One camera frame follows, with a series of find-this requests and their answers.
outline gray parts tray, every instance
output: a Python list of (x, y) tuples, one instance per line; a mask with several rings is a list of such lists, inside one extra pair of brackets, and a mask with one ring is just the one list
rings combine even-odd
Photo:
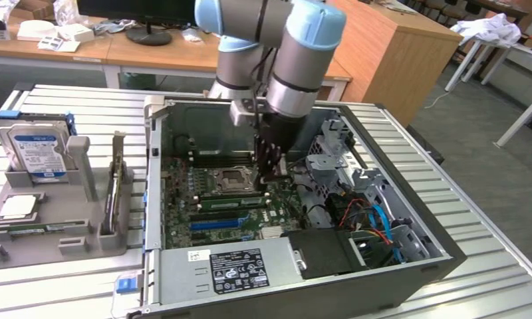
[(102, 236), (108, 169), (94, 171), (99, 200), (88, 202), (83, 185), (70, 183), (38, 184), (11, 188), (0, 193), (0, 211), (14, 195), (42, 198), (27, 219), (0, 220), (0, 268), (60, 261), (78, 261), (122, 255), (127, 250), (128, 215), (131, 211), (134, 170), (127, 169), (130, 183), (122, 184), (118, 233)]

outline aluminum extrusion table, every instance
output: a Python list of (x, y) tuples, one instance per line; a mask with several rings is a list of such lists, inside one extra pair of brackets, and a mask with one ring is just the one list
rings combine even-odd
[[(124, 131), (126, 160), (136, 175), (128, 252), (119, 257), (0, 270), (0, 319), (111, 318), (114, 282), (120, 274), (142, 269), (146, 95), (132, 90), (19, 86), (2, 107), (24, 112), (71, 111), (79, 134), (91, 138), (94, 167), (108, 165), (111, 134)], [(371, 104), (352, 110), (469, 255), (462, 266), (442, 281), (423, 287), (400, 307), (356, 319), (532, 318), (532, 264), (390, 113)], [(375, 165), (368, 153), (356, 147), (368, 165)], [(0, 146), (0, 189), (7, 165)], [(139, 299), (139, 294), (118, 296), (115, 317), (138, 307)]]

